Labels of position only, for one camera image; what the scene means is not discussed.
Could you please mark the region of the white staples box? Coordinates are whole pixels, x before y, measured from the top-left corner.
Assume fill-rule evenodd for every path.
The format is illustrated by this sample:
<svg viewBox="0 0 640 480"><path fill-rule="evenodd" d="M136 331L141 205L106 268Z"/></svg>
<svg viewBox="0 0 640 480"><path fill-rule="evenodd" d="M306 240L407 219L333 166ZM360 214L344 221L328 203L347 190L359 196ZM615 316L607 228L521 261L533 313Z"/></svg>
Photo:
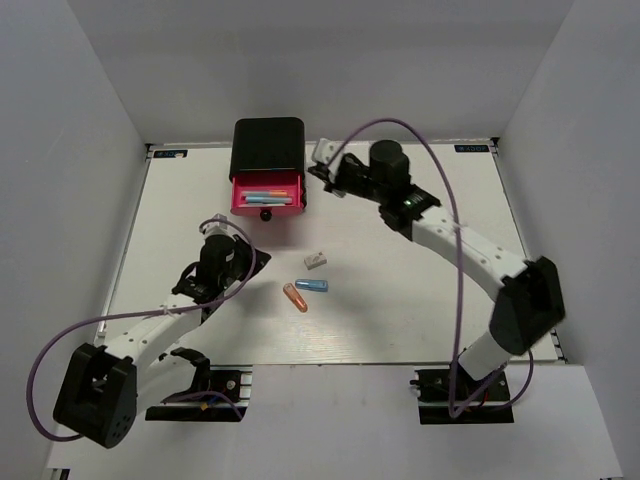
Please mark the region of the white staples box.
<svg viewBox="0 0 640 480"><path fill-rule="evenodd" d="M313 254L307 255L304 258L303 263L307 270L313 270L326 265L328 263L328 260L325 254L319 251L319 252L315 252Z"/></svg>

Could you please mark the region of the blue cap highlighter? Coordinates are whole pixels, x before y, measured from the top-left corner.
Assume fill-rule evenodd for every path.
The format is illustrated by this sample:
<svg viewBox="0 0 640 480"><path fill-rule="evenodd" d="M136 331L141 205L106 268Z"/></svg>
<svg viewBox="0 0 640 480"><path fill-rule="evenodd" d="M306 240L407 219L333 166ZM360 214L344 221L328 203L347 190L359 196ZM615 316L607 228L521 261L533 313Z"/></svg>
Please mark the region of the blue cap highlighter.
<svg viewBox="0 0 640 480"><path fill-rule="evenodd" d="M293 199L290 197L245 197L244 202L248 205L290 205Z"/></svg>

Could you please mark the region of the orange cap highlighter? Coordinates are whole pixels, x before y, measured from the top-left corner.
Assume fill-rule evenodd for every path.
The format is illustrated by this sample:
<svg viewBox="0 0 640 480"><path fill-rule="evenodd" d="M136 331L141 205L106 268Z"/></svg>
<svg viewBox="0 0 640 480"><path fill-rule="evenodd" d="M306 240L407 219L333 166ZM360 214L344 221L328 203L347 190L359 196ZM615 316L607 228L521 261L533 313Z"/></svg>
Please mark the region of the orange cap highlighter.
<svg viewBox="0 0 640 480"><path fill-rule="evenodd" d="M288 197L289 192L286 190L245 190L241 193L243 197L272 197L272 198L281 198Z"/></svg>

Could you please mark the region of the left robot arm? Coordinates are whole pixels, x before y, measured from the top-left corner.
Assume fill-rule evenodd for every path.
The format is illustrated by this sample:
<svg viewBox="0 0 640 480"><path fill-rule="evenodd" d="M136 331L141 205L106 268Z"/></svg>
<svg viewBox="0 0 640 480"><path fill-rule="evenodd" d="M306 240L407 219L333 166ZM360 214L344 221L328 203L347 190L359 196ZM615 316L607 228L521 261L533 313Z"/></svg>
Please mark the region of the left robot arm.
<svg viewBox="0 0 640 480"><path fill-rule="evenodd" d="M112 448L150 407L171 397L205 396L211 362L180 340L221 306L229 287L254 277L270 259L238 235L209 236L199 260L182 272L159 315L146 314L103 345L85 343L73 352L54 420Z"/></svg>

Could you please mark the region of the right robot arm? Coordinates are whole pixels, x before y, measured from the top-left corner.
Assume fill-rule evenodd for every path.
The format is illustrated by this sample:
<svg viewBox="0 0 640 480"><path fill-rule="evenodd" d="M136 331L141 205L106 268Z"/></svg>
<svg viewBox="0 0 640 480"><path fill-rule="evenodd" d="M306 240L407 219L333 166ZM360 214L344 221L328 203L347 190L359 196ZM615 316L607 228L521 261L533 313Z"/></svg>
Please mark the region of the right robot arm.
<svg viewBox="0 0 640 480"><path fill-rule="evenodd" d="M425 247L479 285L494 307L487 331L462 351L451 374L453 390L472 399L488 376L511 358L530 350L566 316L556 265L541 256L529 260L462 227L439 199L413 184L401 145L377 141L369 161L343 152L339 143L320 139L309 173L337 196L350 194L378 205L384 223Z"/></svg>

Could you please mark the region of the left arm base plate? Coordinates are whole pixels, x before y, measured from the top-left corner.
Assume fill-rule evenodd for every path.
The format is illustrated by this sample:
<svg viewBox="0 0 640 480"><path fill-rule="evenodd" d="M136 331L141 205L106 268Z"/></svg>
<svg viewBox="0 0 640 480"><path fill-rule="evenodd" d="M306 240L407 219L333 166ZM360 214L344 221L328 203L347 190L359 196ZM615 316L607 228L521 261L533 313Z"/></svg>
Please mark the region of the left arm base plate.
<svg viewBox="0 0 640 480"><path fill-rule="evenodd" d="M146 410L149 422L237 423L251 395L252 366L211 367L198 387L173 394Z"/></svg>

